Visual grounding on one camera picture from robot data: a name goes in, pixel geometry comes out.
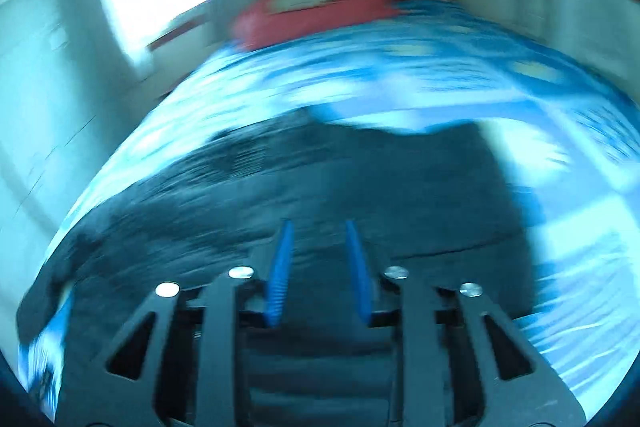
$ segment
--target patterned bed sheet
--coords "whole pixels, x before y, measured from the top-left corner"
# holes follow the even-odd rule
[[[640,346],[640,111],[568,57],[456,3],[399,3],[391,20],[259,50],[216,52],[127,138],[71,209],[84,214],[212,135],[311,107],[326,123],[424,133],[479,121],[513,187],[536,256],[538,300],[517,320],[591,418]],[[52,365],[53,415],[67,303],[20,348],[29,387]]]

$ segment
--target bed sheet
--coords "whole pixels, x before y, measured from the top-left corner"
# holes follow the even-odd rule
[[[399,7],[391,20],[256,52],[220,49],[104,165],[47,257],[91,208],[230,128],[303,106],[326,123],[396,133],[479,121],[535,249],[538,301],[517,324],[590,418],[640,346],[640,112],[568,57],[459,4]],[[60,378],[68,307],[60,314],[21,347],[27,387],[34,360],[49,360]]]

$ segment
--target red pillow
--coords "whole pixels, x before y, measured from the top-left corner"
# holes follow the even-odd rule
[[[394,17],[391,0],[336,0],[303,10],[271,13],[271,0],[259,0],[236,19],[233,35],[248,50],[259,50],[312,33]]]

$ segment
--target pink pillow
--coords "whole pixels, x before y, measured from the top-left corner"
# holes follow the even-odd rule
[[[312,33],[394,17],[391,0],[336,0],[303,10],[270,12],[271,0],[259,0],[234,22],[233,35],[247,50],[259,50]]]

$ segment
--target triangular cutout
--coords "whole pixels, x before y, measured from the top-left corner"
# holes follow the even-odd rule
[[[527,357],[489,315],[484,316],[484,326],[494,349],[495,363],[501,380],[513,380],[533,373]]]
[[[149,313],[140,322],[122,347],[107,362],[107,371],[109,373],[129,378],[130,380],[140,378],[155,322],[155,313]]]

